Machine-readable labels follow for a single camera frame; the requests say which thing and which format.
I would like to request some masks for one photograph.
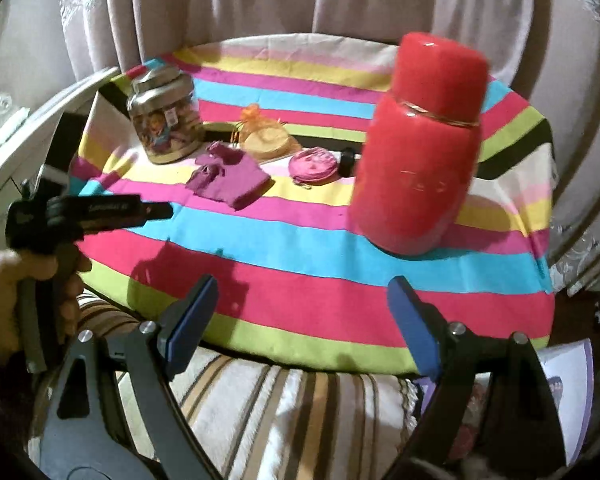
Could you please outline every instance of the pink round pouch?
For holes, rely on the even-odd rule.
[[[327,180],[338,171],[338,160],[328,150],[315,147],[296,153],[289,161],[289,174],[296,184]]]

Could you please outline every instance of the table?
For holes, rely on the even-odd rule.
[[[321,34],[228,40],[160,56],[195,77],[207,122],[237,121],[257,102],[292,134],[361,141],[390,82],[396,47]],[[184,187],[188,159],[154,166],[130,122],[96,99],[72,174],[79,194],[137,192],[169,200],[175,215],[142,228],[88,237],[85,282],[155,317],[197,278],[221,291],[205,340],[287,365],[416,372],[386,307],[385,286],[403,274],[424,301],[480,335],[524,331],[547,343],[554,298],[544,254],[551,215],[551,135],[545,118],[500,82],[483,105],[480,165],[441,247],[416,258],[373,247],[347,215],[353,179],[303,189],[286,160],[264,165],[274,185],[233,211]]]

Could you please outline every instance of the blue gripper pad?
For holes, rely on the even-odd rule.
[[[207,275],[160,316],[163,329],[158,335],[158,351],[164,358],[163,369],[169,380],[189,366],[217,302],[218,282]]]
[[[389,282],[386,296],[389,311],[394,316],[419,373],[437,381],[442,373],[440,345],[421,314],[424,308],[435,307],[422,303],[403,276],[396,276]]]

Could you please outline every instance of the red thermos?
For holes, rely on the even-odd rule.
[[[488,62],[475,50],[420,32],[402,38],[349,207],[372,243],[422,254],[456,219],[474,176],[488,78]]]

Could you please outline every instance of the finger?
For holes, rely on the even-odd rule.
[[[77,272],[89,272],[91,270],[91,260],[88,259],[84,254],[80,253],[75,270]]]
[[[25,278],[50,280],[58,271],[55,256],[44,256],[29,251],[0,251],[0,282],[16,283]]]
[[[66,280],[64,291],[68,298],[75,298],[78,294],[82,294],[84,291],[84,282],[77,274],[72,274],[69,279]]]
[[[77,301],[69,301],[71,303],[71,310],[73,311],[73,319],[67,319],[64,324],[64,333],[68,336],[72,336],[75,334],[76,330],[78,330],[78,320],[80,319],[80,307],[78,306]]]
[[[62,319],[66,322],[73,322],[78,319],[79,313],[80,307],[75,300],[68,300],[60,305],[60,316],[62,316]]]

